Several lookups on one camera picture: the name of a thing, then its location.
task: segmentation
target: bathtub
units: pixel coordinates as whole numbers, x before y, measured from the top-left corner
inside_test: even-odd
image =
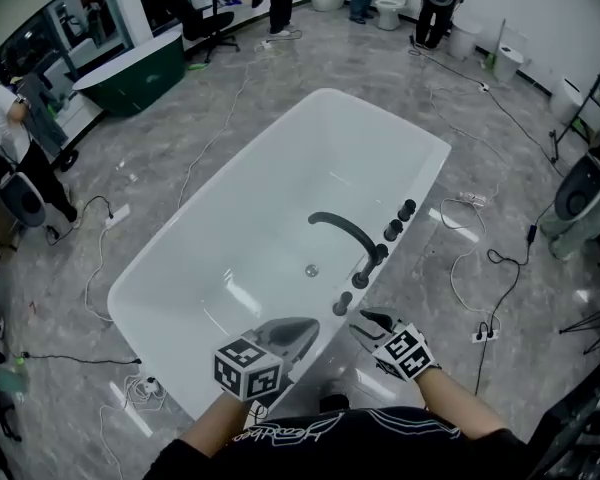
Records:
[[[346,321],[332,311],[340,294],[353,294],[351,310],[366,292],[352,286],[367,261],[364,248],[307,218],[336,213],[391,254],[399,240],[386,242],[384,229],[406,199],[420,207],[449,151],[369,103],[318,90],[238,153],[151,239],[111,288],[111,317],[194,419],[221,393],[213,351],[268,320],[320,323],[290,374],[297,383]],[[400,239],[409,239],[408,226]],[[310,265],[315,277],[305,272]]]

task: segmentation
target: black t-shirt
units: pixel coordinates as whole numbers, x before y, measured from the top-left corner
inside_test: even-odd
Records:
[[[524,478],[525,445],[500,430],[471,441],[458,428],[415,408],[334,411],[267,421],[235,436],[213,458],[173,441],[145,480],[238,472],[258,478],[356,471],[373,478]]]

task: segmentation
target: white bathtub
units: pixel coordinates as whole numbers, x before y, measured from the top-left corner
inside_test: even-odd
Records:
[[[320,322],[317,340],[290,374],[297,382],[346,320],[333,314],[333,303],[350,291],[353,309],[366,291],[351,283],[366,263],[363,247],[307,218],[336,213],[392,253],[398,242],[383,239],[385,227],[406,199],[422,204],[449,151],[369,103],[316,91],[165,224],[111,288],[109,312],[148,371],[193,418],[221,392],[212,352],[227,335],[268,320]],[[308,265],[318,267],[316,277],[305,274]]]

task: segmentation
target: drain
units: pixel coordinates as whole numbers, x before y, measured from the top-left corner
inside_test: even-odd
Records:
[[[307,265],[304,269],[304,273],[307,274],[307,277],[316,277],[320,271],[315,265]]]

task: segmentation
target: marble floor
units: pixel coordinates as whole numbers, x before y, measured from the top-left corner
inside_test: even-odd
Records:
[[[522,260],[528,227],[553,199],[560,177],[539,148],[475,84],[409,55],[412,25],[405,23],[394,32],[372,24],[360,26],[346,19],[344,9],[316,13],[301,7],[294,15],[304,32],[301,40],[256,53],[266,24],[251,25],[238,34],[241,53],[218,52],[208,69],[187,72],[181,83],[142,114],[106,118],[80,143],[78,162],[62,175],[76,198],[86,201],[102,194],[114,209],[126,203],[131,208],[130,217],[103,241],[105,264],[91,284],[90,306],[106,314],[112,283],[176,211],[187,167],[223,127],[248,65],[249,81],[235,114],[193,170],[185,197],[265,127],[321,87],[366,99],[448,142],[452,151],[438,181],[364,304],[402,310],[428,337],[443,368],[473,390],[481,346],[473,345],[470,335],[483,315],[465,310],[454,296],[451,265],[473,247],[470,238],[478,236],[476,253],[458,265],[457,285],[470,305],[493,308],[515,270],[491,264],[487,249]],[[481,68],[481,56],[461,63],[450,58],[446,48],[443,42],[435,58],[492,86],[502,105],[550,152],[547,134],[558,123],[548,111],[547,97],[520,78],[500,86]],[[436,113],[431,99],[453,126],[488,141],[506,162],[485,144],[454,131]],[[565,172],[584,146],[576,136],[568,136],[558,168]],[[470,224],[469,234],[440,222],[443,199],[460,192],[489,198],[500,182],[497,197],[482,211],[486,236],[481,236],[468,208],[449,205],[445,213],[458,223]],[[58,245],[49,247],[42,230],[30,230],[17,254],[5,256],[0,311],[12,352],[135,357],[115,325],[95,318],[83,305],[85,283],[99,264],[98,237],[105,217],[105,208],[96,202],[80,230]],[[58,227],[66,229],[59,215],[54,218]],[[592,334],[559,336],[557,332],[600,307],[599,260],[600,250],[591,243],[569,263],[562,263],[549,254],[546,240],[539,236],[517,289],[499,311],[503,331],[487,349],[480,396],[523,439],[530,437],[543,412],[600,360],[600,352],[582,355],[595,338]],[[375,369],[346,332],[333,346],[349,354],[349,368],[338,372],[330,372],[329,364],[314,368],[325,377],[340,374],[354,407],[422,403],[414,386]],[[28,391],[16,408],[23,442],[2,439],[17,478],[118,479],[116,463],[100,439],[99,409],[116,402],[109,383],[122,386],[136,367],[30,360],[25,370]],[[274,413],[307,410],[315,403],[317,388],[305,388],[292,393]],[[169,398],[162,411],[143,418],[153,432],[150,438],[126,414],[104,412],[104,434],[124,478],[141,478],[159,450],[191,423]]]

